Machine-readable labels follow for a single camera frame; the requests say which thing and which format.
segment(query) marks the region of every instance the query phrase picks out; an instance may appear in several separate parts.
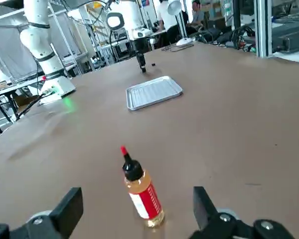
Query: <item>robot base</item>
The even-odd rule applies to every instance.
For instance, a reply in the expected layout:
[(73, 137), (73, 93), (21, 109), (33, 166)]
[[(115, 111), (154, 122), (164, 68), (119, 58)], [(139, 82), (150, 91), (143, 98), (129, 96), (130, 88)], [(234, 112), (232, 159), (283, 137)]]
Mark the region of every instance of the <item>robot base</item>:
[(57, 101), (74, 91), (75, 86), (64, 76), (48, 80), (44, 83), (41, 93), (50, 94), (53, 92), (53, 94), (40, 100), (40, 103), (48, 104)]

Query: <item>silver tray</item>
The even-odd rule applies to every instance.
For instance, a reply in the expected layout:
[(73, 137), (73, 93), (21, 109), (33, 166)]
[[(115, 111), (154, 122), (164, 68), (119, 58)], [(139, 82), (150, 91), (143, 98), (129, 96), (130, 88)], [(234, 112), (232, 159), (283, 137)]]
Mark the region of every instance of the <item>silver tray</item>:
[(182, 92), (183, 89), (171, 77), (162, 76), (127, 88), (127, 106), (131, 111), (136, 111), (180, 96)]

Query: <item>white shirt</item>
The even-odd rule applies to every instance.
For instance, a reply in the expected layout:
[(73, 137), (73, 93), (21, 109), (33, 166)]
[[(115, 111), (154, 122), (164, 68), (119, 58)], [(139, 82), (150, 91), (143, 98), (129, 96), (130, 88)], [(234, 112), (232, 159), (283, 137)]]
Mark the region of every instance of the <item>white shirt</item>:
[(168, 14), (167, 6), (168, 2), (163, 1), (157, 8), (157, 18), (159, 21), (164, 21), (164, 27), (166, 31), (169, 30), (172, 26), (177, 25), (176, 17)]

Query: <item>desk lamp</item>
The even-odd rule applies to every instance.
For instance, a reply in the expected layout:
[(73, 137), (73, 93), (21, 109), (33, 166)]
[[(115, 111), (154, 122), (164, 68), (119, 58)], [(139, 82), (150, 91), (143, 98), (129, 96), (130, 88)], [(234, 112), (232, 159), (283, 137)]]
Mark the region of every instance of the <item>desk lamp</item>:
[(176, 16), (177, 24), (180, 29), (182, 39), (180, 39), (176, 43), (176, 46), (184, 46), (190, 44), (192, 40), (187, 37), (183, 14), (181, 13), (180, 0), (168, 0), (167, 12), (169, 15)]

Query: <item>white label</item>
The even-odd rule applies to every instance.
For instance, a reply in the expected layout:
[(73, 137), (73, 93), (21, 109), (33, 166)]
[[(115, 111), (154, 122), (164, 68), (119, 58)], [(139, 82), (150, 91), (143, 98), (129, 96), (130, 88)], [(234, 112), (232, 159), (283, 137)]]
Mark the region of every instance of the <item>white label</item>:
[(144, 218), (144, 219), (150, 218), (149, 214), (147, 213), (145, 206), (141, 200), (141, 197), (138, 194), (132, 194), (132, 193), (130, 193), (130, 197), (131, 197), (131, 200), (133, 201), (140, 217)]

